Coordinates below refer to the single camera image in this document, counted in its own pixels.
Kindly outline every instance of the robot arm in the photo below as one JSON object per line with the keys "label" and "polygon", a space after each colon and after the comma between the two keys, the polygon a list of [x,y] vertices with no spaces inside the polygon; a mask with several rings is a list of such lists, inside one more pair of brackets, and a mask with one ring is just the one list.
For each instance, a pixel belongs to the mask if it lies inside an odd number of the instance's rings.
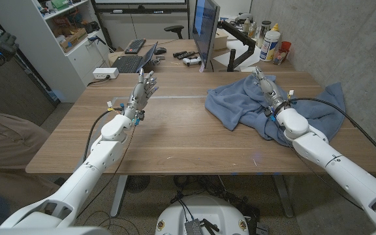
{"label": "robot arm", "polygon": [[74,224],[76,216],[92,192],[102,173],[120,160],[127,134],[137,118],[144,117],[143,108],[158,89],[153,71],[145,78],[143,69],[130,95],[123,114],[118,114],[101,129],[85,162],[53,195],[28,205],[12,214],[0,228],[65,228]]}
{"label": "robot arm", "polygon": [[260,68],[253,72],[270,104],[269,111],[294,149],[305,159],[319,165],[360,205],[376,226],[376,178],[328,144],[327,137],[309,125],[280,95],[277,86]]}

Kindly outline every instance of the desk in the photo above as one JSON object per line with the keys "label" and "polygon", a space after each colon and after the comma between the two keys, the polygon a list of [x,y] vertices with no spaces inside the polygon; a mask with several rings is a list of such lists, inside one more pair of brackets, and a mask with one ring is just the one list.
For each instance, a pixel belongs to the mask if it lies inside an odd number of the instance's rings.
{"label": "desk", "polygon": [[[167,53],[171,55],[166,55],[167,62],[177,60],[172,53],[180,51],[184,43],[185,46],[193,45],[193,41],[188,40],[167,44]],[[284,90],[294,89],[297,97],[314,97],[322,91],[308,73],[291,71],[289,63],[276,66],[260,61],[259,65],[266,74],[276,75],[276,83]],[[311,174],[311,171],[289,148],[263,139],[256,130],[242,124],[229,131],[204,107],[208,89],[233,83],[250,73],[199,73],[197,68],[165,63],[155,67],[159,71],[155,75],[160,89],[149,100],[145,120],[134,130],[122,162],[106,171],[113,173],[119,167],[117,173],[122,175],[111,214],[117,214],[127,175],[273,174],[285,213],[292,217],[285,183],[278,175]],[[121,102],[127,103],[136,81],[137,74],[120,74],[117,79],[87,88],[28,164],[26,171],[72,173],[82,158],[94,120],[106,110],[106,101],[113,100],[116,106]],[[113,116],[109,114],[100,121],[95,127],[93,139],[99,135],[99,126]],[[343,123],[331,145],[368,172],[376,173],[376,149],[349,121]],[[324,172],[315,164],[309,164],[315,171]]]}
{"label": "desk", "polygon": [[[200,65],[192,65],[188,67],[185,65],[182,60],[179,60],[177,58],[174,58],[172,56],[175,52],[181,52],[181,51],[194,51],[197,52],[198,49],[195,46],[195,42],[193,39],[191,40],[146,40],[146,43],[144,44],[143,48],[139,51],[138,55],[144,55],[148,50],[151,48],[151,45],[158,42],[157,47],[163,47],[166,48],[166,53],[161,54],[165,56],[165,60],[161,61],[161,63],[157,66],[146,66],[145,71],[155,71],[155,72],[198,72],[200,69]],[[214,58],[216,56],[222,55],[224,53],[229,52],[227,48],[221,49],[221,50],[215,50],[213,51],[211,57]],[[211,60],[213,63],[214,71],[218,72],[219,70],[227,70],[227,67],[222,65],[220,62],[217,62],[215,59]],[[260,68],[265,71],[279,71],[280,69],[282,71],[290,71],[294,72],[294,66],[291,65],[291,63],[286,60],[281,65],[274,65],[270,62],[263,62],[259,61],[258,63],[255,63],[253,66],[260,66]],[[209,71],[211,72],[211,66],[207,65],[207,68],[209,68]]]}

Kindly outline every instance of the game controller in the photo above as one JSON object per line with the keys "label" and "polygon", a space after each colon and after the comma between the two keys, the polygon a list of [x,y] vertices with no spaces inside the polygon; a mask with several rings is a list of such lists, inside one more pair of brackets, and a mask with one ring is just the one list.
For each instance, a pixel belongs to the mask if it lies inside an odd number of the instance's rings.
{"label": "game controller", "polygon": [[189,67],[189,65],[201,65],[201,58],[199,58],[199,57],[196,57],[196,58],[193,58],[193,59],[184,58],[184,59],[182,59],[182,62],[184,64],[186,64],[188,67]]}

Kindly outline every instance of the robot finger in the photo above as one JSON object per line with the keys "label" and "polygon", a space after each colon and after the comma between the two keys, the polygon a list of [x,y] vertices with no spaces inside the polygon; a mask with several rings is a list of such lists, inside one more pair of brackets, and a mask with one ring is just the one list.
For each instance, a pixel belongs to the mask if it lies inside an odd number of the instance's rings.
{"label": "robot finger", "polygon": [[152,88],[150,90],[150,92],[148,93],[147,98],[150,98],[155,93],[155,91],[157,91],[158,89],[159,89],[159,87]]}

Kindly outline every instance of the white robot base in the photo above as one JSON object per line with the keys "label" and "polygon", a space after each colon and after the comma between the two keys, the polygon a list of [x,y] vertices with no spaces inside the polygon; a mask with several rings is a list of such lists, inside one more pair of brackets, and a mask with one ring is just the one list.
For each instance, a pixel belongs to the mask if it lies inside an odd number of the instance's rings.
{"label": "white robot base", "polygon": [[[245,217],[234,206],[228,202],[209,195],[187,196],[182,199],[187,208],[185,214],[188,221],[192,221],[191,212],[194,219],[199,221],[206,219],[211,224],[216,225],[219,232],[215,234],[238,234],[248,235],[249,230]],[[159,216],[156,224],[155,234],[187,234],[185,229],[185,215],[182,205],[175,202],[165,209]],[[209,234],[205,227],[201,227],[203,234]]]}

